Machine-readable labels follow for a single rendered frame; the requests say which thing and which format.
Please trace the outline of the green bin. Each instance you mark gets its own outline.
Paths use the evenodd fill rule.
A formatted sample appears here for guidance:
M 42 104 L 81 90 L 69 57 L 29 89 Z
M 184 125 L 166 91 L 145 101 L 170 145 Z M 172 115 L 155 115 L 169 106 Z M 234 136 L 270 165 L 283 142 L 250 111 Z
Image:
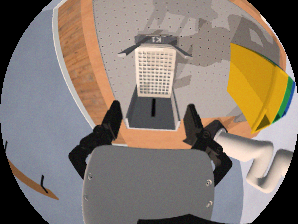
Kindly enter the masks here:
M 280 108 L 276 114 L 277 116 L 275 116 L 275 118 L 271 124 L 275 123 L 276 121 L 278 121 L 281 118 L 281 116 L 286 108 L 286 105 L 288 103 L 292 85 L 293 85 L 293 80 L 288 75 L 288 82 L 287 82 L 287 87 L 286 87 L 286 91 L 285 91 L 286 94 L 284 94 L 285 97 L 283 98 L 282 103 L 281 103 L 282 105 L 280 106 Z

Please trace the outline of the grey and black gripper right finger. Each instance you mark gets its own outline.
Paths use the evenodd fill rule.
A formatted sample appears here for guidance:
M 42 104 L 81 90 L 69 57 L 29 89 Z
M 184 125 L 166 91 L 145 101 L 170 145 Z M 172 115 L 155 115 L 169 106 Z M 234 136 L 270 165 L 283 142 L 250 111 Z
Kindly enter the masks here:
M 210 160 L 213 161 L 215 165 L 215 170 L 213 171 L 215 187 L 231 169 L 232 161 L 223 152 L 222 146 L 211 138 L 211 133 L 208 130 L 204 130 L 198 115 L 194 104 L 189 104 L 183 118 L 186 139 L 188 145 L 192 146 L 191 149 L 206 152 Z

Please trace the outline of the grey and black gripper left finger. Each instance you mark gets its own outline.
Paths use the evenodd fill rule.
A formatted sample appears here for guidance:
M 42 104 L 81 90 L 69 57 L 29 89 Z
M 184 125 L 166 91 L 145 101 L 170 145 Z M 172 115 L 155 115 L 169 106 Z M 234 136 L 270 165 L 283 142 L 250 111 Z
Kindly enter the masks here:
M 69 160 L 83 180 L 87 167 L 85 160 L 88 155 L 92 153 L 95 147 L 112 145 L 111 142 L 117 139 L 123 119 L 120 102 L 118 100 L 112 102 L 109 111 L 107 110 L 105 116 L 101 125 L 95 126 L 93 132 L 82 138 L 79 145 L 77 145 L 68 155 Z

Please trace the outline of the yellow recycle bin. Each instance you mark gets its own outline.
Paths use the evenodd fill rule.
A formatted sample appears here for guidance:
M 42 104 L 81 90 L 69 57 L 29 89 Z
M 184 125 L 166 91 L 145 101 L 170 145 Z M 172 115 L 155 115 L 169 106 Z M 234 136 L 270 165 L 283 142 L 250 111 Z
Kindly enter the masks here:
M 284 98 L 288 75 L 261 54 L 234 43 L 230 46 L 227 92 L 241 109 L 253 134 L 273 122 Z

